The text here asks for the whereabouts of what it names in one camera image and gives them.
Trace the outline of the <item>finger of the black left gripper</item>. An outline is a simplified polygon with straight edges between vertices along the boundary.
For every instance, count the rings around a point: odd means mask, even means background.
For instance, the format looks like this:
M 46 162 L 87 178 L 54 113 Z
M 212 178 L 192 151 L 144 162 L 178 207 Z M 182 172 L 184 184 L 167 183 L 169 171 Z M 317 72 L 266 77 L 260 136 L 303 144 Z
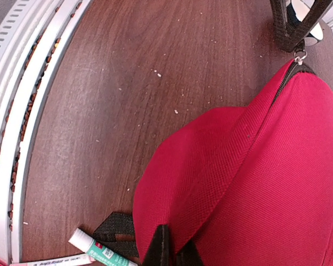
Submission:
M 333 6 L 333 1 L 314 1 L 309 7 L 304 1 L 271 0 L 275 41 L 285 52 L 295 52 L 322 41 L 320 20 Z

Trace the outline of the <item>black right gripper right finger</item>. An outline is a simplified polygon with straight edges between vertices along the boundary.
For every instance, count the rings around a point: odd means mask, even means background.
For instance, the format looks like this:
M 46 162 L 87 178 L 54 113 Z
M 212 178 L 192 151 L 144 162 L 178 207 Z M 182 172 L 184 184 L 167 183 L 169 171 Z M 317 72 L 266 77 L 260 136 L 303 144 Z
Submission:
M 190 240 L 176 255 L 177 266 L 203 266 L 204 263 L 192 240 Z

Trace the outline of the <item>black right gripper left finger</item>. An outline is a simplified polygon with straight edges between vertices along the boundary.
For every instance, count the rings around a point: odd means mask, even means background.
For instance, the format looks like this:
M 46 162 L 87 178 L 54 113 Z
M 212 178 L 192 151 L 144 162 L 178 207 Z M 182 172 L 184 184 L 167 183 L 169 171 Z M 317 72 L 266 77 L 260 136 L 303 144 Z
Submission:
M 142 265 L 170 265 L 170 232 L 166 224 L 159 225 L 156 228 Z

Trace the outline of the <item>red backpack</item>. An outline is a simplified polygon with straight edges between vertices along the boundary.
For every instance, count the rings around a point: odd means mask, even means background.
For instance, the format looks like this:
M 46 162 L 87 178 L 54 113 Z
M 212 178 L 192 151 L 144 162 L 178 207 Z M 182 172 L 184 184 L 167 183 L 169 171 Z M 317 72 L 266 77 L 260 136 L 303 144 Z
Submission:
M 142 263 L 156 228 L 170 265 L 192 240 L 204 265 L 333 265 L 333 92 L 290 61 L 246 107 L 209 110 L 156 150 L 132 215 L 94 238 Z

